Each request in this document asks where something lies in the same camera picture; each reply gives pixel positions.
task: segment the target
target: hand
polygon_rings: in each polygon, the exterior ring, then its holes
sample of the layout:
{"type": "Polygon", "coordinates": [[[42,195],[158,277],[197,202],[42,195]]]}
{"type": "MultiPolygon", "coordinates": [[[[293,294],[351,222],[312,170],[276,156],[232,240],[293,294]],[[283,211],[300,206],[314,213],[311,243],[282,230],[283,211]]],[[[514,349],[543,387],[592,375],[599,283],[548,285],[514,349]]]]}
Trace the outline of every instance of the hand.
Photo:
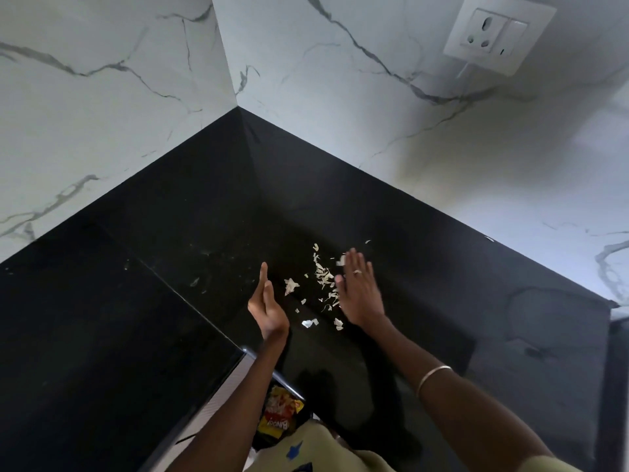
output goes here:
{"type": "Polygon", "coordinates": [[[352,248],[345,254],[345,278],[336,275],[338,301],[350,323],[361,328],[373,319],[384,316],[384,305],[373,277],[373,265],[352,248]]]}
{"type": "Polygon", "coordinates": [[[282,307],[275,301],[273,284],[267,278],[267,268],[266,262],[263,262],[260,267],[260,281],[247,303],[247,308],[260,327],[265,341],[274,334],[286,340],[290,323],[282,307]]]}

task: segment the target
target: black granite countertop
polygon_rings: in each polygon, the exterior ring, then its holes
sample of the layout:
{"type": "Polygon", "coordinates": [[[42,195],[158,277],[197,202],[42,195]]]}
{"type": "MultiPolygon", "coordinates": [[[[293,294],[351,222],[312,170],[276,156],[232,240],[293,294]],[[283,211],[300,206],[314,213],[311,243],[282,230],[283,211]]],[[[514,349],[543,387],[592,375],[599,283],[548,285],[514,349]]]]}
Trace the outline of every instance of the black granite countertop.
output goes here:
{"type": "Polygon", "coordinates": [[[242,355],[80,214],[2,263],[0,298],[3,471],[136,472],[242,355]]]}
{"type": "Polygon", "coordinates": [[[315,412],[401,471],[457,469],[378,349],[352,327],[335,330],[338,307],[321,311],[313,244],[333,271],[332,258],[356,246],[408,337],[514,410],[560,458],[593,469],[608,301],[262,119],[235,109],[87,214],[254,349],[245,305],[267,261],[292,324],[279,370],[315,412]],[[284,297],[289,277],[301,286],[284,297]],[[315,317],[318,326],[301,326],[315,317]]]}

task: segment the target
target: wrist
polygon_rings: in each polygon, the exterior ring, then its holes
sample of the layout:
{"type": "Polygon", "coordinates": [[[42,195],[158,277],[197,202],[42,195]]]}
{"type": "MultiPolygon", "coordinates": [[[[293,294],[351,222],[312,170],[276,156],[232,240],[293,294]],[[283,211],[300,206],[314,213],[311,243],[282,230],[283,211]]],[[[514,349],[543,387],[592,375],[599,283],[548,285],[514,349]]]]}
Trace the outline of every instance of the wrist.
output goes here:
{"type": "Polygon", "coordinates": [[[360,327],[362,330],[372,338],[377,335],[378,332],[392,326],[391,321],[385,315],[369,315],[361,322],[360,327]]]}
{"type": "Polygon", "coordinates": [[[269,333],[269,335],[264,340],[264,346],[275,348],[279,347],[280,349],[284,349],[286,346],[286,340],[288,339],[288,330],[275,330],[269,333]]]}

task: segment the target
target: snack packet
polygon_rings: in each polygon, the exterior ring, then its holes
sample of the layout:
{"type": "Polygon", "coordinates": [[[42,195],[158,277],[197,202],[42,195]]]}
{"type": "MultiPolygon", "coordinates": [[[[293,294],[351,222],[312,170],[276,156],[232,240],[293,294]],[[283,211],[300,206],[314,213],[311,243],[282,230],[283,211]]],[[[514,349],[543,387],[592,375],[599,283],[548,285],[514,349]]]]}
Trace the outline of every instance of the snack packet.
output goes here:
{"type": "Polygon", "coordinates": [[[258,424],[258,432],[279,439],[286,431],[295,431],[295,414],[304,407],[284,388],[273,386],[258,424]]]}

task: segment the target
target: bangle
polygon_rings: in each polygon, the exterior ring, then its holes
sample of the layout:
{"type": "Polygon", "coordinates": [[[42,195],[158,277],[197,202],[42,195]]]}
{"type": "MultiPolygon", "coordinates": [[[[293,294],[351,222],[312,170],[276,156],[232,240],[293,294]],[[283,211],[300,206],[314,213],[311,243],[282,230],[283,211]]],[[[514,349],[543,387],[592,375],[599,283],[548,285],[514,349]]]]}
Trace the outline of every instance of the bangle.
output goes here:
{"type": "Polygon", "coordinates": [[[445,365],[443,365],[443,366],[437,366],[435,369],[431,369],[428,373],[426,373],[426,374],[424,375],[424,377],[423,377],[423,378],[421,378],[420,385],[419,385],[419,386],[417,386],[417,392],[415,393],[415,397],[419,397],[419,396],[420,396],[420,390],[421,390],[421,387],[424,385],[424,383],[426,382],[426,380],[427,380],[430,376],[432,376],[433,374],[435,374],[437,371],[439,371],[440,369],[449,369],[449,370],[451,370],[451,371],[452,371],[452,368],[451,368],[450,366],[445,366],[445,365]]]}

